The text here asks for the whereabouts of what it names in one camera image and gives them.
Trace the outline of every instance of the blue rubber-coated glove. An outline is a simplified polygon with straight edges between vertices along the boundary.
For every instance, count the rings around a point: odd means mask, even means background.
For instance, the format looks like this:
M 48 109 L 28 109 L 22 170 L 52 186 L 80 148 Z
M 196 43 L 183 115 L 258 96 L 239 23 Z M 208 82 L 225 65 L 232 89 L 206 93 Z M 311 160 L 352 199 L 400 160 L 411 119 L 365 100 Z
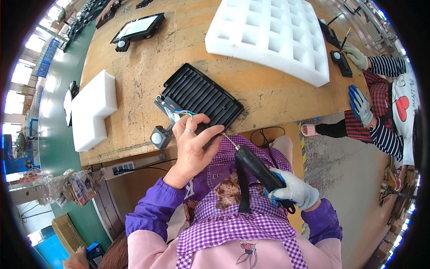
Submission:
M 278 201 L 287 199 L 298 206 L 300 210 L 305 210 L 313 206 L 318 200 L 318 190 L 301 181 L 294 174 L 276 168 L 270 168 L 270 171 L 286 184 L 285 188 L 279 188 L 270 193 L 264 189 L 264 193 L 270 199 L 272 205 L 279 207 Z
M 367 128 L 373 119 L 373 113 L 370 111 L 370 104 L 366 96 L 354 85 L 349 86 L 350 106 L 354 116 L 361 121 L 363 126 Z

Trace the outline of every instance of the white foam packaging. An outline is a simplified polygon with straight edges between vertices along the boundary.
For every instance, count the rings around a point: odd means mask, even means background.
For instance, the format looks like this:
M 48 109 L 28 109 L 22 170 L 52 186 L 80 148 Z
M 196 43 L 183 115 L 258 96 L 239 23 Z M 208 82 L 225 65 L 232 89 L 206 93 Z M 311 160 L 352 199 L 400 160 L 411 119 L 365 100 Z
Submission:
M 75 150 L 86 152 L 105 140 L 104 119 L 118 109 L 115 77 L 102 70 L 72 100 Z
M 209 53 L 260 63 L 315 87 L 330 81 L 318 18 L 303 0 L 222 0 L 205 44 Z

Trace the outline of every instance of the white apron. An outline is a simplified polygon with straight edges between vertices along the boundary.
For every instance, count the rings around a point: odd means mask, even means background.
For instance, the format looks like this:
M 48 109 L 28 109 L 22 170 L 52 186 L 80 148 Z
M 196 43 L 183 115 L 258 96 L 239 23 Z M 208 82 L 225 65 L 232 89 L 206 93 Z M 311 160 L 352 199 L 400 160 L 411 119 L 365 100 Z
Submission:
M 414 129 L 415 109 L 418 109 L 417 80 L 412 66 L 405 61 L 406 73 L 393 82 L 393 119 L 397 132 L 403 136 L 403 164 L 414 165 L 412 133 Z

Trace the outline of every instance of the electric screwdriver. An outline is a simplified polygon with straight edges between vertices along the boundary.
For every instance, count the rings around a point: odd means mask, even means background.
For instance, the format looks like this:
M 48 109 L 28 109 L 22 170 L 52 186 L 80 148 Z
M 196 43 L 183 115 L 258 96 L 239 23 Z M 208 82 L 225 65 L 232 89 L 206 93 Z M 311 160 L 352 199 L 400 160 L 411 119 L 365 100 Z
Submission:
M 263 186 L 271 192 L 275 189 L 285 188 L 286 185 L 279 179 L 275 174 L 270 171 L 266 165 L 260 160 L 251 149 L 248 148 L 247 145 L 236 145 L 224 132 L 224 135 L 236 149 L 235 157 L 236 159 L 247 168 L 247 170 L 257 178 L 257 180 L 263 184 Z M 291 214 L 295 213 L 295 207 L 293 202 L 290 200 L 282 200 L 279 203 Z

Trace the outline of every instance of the gray work glove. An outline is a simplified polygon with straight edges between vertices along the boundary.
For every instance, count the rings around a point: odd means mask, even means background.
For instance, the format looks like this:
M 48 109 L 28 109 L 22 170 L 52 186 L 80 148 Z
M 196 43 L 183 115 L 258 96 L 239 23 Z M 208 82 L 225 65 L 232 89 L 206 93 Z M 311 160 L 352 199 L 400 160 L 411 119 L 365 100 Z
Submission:
M 369 63 L 367 62 L 367 57 L 364 56 L 358 48 L 354 47 L 348 41 L 345 42 L 343 48 L 348 58 L 360 69 L 367 70 L 369 68 Z

